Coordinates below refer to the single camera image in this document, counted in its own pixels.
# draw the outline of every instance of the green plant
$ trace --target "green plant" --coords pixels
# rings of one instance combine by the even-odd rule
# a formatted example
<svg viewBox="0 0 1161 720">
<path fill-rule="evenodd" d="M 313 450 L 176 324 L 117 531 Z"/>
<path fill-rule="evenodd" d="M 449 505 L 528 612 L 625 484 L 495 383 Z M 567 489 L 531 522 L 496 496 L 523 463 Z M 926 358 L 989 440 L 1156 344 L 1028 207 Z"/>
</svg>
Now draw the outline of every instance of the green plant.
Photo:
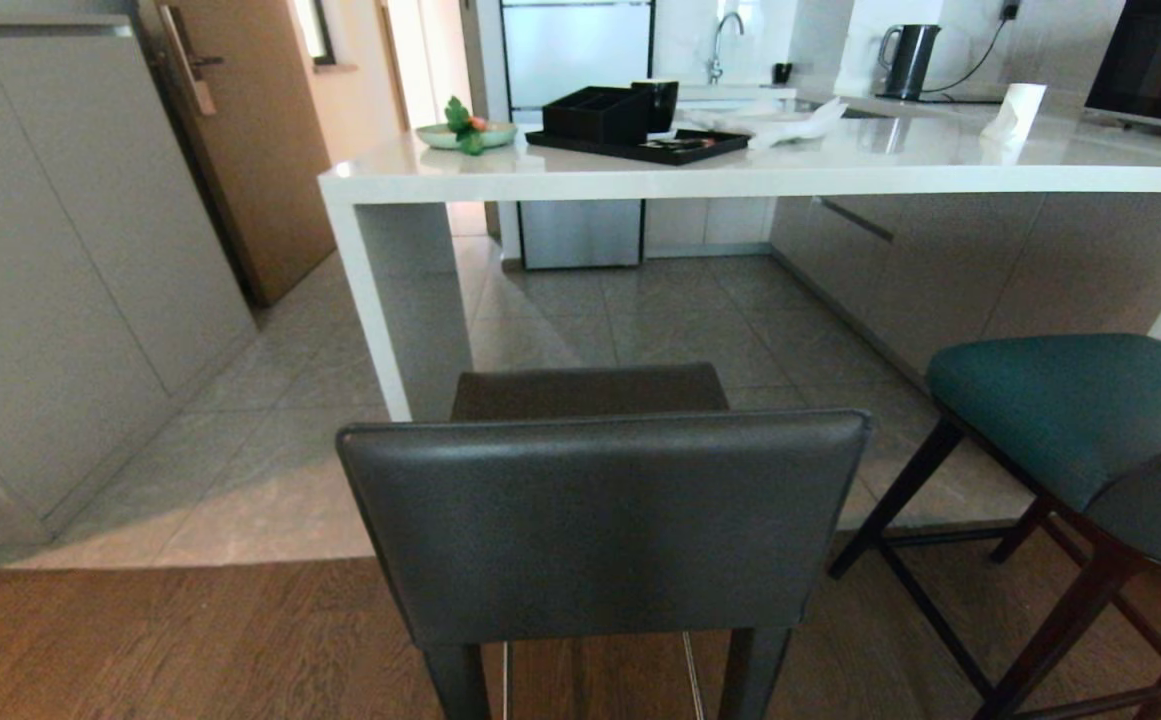
<svg viewBox="0 0 1161 720">
<path fill-rule="evenodd" d="M 456 134 L 460 141 L 460 151 L 464 154 L 483 154 L 483 131 L 486 129 L 486 120 L 470 115 L 455 95 L 447 101 L 447 128 Z"/>
</svg>

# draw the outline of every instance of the cable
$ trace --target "cable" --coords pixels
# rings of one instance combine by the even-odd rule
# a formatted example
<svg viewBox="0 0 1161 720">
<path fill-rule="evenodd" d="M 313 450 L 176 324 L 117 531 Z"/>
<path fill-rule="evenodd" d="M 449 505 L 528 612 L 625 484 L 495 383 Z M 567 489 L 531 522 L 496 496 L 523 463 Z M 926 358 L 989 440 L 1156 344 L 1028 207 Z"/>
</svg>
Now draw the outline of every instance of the cable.
<svg viewBox="0 0 1161 720">
<path fill-rule="evenodd" d="M 1004 27 L 1005 27 L 1005 20 L 1002 20 L 1002 22 L 997 23 L 997 31 L 993 33 L 993 39 L 988 42 L 988 50 L 985 51 L 985 56 L 983 58 L 981 58 L 981 62 L 976 63 L 976 66 L 972 69 L 969 73 L 958 78 L 958 81 L 952 82 L 951 85 L 946 85 L 945 87 L 924 87 L 922 88 L 922 92 L 949 91 L 950 87 L 961 85 L 961 82 L 967 82 L 967 78 L 973 77 L 973 74 L 976 73 L 976 70 L 981 69 L 981 65 L 985 64 L 985 60 L 988 60 L 988 55 L 991 53 L 993 46 L 997 45 L 997 36 L 1002 35 L 1002 28 Z"/>
</svg>

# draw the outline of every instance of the wooden floor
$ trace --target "wooden floor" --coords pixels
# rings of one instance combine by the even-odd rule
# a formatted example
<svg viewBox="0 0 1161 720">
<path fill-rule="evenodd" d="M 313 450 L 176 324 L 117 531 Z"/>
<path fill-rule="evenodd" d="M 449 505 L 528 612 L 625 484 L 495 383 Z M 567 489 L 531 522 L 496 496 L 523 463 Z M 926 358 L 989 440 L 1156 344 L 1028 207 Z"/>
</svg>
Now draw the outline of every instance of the wooden floor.
<svg viewBox="0 0 1161 720">
<path fill-rule="evenodd" d="M 987 543 L 904 550 L 990 675 L 1074 577 L 1045 537 L 1008 566 Z M 1161 579 L 1134 598 L 1161 621 Z M 695 633 L 717 711 L 726 634 Z M 498 705 L 499 650 L 484 650 Z M 1029 706 L 1148 683 L 1160 670 L 1106 612 Z M 688 719 L 677 635 L 515 646 L 519 719 Z M 870 553 L 825 578 L 792 639 L 769 719 L 962 719 L 978 705 L 899 583 Z M 0 571 L 0 719 L 440 714 L 374 560 L 129 571 Z M 1110 717 L 1130 717 L 1130 711 Z"/>
</svg>

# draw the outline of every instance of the black kettle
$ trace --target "black kettle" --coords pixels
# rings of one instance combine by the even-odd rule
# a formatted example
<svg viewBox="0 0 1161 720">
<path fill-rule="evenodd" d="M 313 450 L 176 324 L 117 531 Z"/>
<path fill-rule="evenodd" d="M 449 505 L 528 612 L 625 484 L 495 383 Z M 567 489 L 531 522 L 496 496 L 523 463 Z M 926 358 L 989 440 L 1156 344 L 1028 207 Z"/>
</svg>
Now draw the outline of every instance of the black kettle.
<svg viewBox="0 0 1161 720">
<path fill-rule="evenodd" d="M 931 50 L 936 46 L 939 26 L 892 26 L 882 36 L 878 48 L 878 64 L 887 70 L 887 85 L 879 98 L 917 100 L 922 95 L 922 84 L 926 80 L 926 65 L 931 63 Z M 895 53 L 887 60 L 890 36 L 899 35 Z"/>
</svg>

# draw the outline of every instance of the bar stool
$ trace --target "bar stool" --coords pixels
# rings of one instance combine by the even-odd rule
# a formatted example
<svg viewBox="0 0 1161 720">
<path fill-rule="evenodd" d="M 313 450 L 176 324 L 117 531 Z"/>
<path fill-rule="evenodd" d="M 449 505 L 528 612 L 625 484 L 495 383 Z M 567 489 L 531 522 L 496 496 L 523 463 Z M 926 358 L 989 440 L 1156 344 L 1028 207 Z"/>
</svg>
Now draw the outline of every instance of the bar stool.
<svg viewBox="0 0 1161 720">
<path fill-rule="evenodd" d="M 938 352 L 926 382 L 942 418 L 830 575 L 841 578 L 871 547 L 881 552 L 983 697 L 974 720 L 1083 717 L 1133 706 L 1141 706 L 1137 720 L 1161 717 L 1161 675 L 1149 687 L 1015 715 L 1109 603 L 1161 655 L 1161 634 L 1120 595 L 1139 573 L 1161 570 L 1161 341 L 1096 334 L 969 343 Z M 964 437 L 1036 494 L 1025 514 L 1009 530 L 884 537 Z M 1093 545 L 1090 557 L 1057 527 L 1053 514 Z M 990 557 L 1005 562 L 1040 527 L 1082 571 L 993 684 L 895 549 L 1001 537 Z"/>
<path fill-rule="evenodd" d="M 868 438 L 854 410 L 727 413 L 712 365 L 466 373 L 452 424 L 337 447 L 449 720 L 479 643 L 731 629 L 720 719 L 766 714 Z"/>
</svg>

